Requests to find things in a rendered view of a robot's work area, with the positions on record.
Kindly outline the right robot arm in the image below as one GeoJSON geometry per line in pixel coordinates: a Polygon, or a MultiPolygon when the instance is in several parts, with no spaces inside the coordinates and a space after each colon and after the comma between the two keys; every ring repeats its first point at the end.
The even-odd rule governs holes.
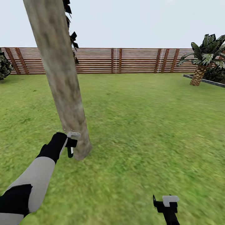
{"type": "Polygon", "coordinates": [[[163,202],[154,199],[154,207],[157,207],[158,213],[163,213],[167,225],[180,225],[175,213],[177,213],[177,202],[180,200],[177,195],[163,195],[163,202]]]}

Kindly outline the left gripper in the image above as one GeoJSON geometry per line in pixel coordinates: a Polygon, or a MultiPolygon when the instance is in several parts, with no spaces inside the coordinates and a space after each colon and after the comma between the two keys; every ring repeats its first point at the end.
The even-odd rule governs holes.
{"type": "Polygon", "coordinates": [[[66,147],[76,147],[78,140],[69,138],[69,144],[66,147]]]}

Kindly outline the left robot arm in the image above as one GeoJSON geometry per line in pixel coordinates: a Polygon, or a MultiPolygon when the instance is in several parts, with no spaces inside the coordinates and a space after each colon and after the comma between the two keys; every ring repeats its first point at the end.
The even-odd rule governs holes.
{"type": "Polygon", "coordinates": [[[36,212],[44,198],[53,169],[65,147],[76,147],[78,132],[57,132],[30,166],[0,196],[0,225],[18,225],[28,214],[36,212]]]}

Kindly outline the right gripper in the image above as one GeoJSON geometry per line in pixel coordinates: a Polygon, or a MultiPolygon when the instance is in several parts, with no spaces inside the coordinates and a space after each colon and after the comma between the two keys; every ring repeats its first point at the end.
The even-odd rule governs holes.
{"type": "Polygon", "coordinates": [[[154,204],[154,207],[157,207],[158,213],[163,213],[164,217],[166,217],[168,214],[175,215],[175,213],[178,212],[177,204],[175,202],[170,202],[170,207],[165,207],[163,202],[159,202],[159,201],[156,201],[156,199],[154,199],[153,204],[154,204]]]}

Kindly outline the pesticide atomizer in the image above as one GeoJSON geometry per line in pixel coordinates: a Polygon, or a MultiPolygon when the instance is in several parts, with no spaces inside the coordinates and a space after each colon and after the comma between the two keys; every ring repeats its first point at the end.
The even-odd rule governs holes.
{"type": "Polygon", "coordinates": [[[68,157],[72,158],[73,157],[73,147],[68,147],[68,157]]]}

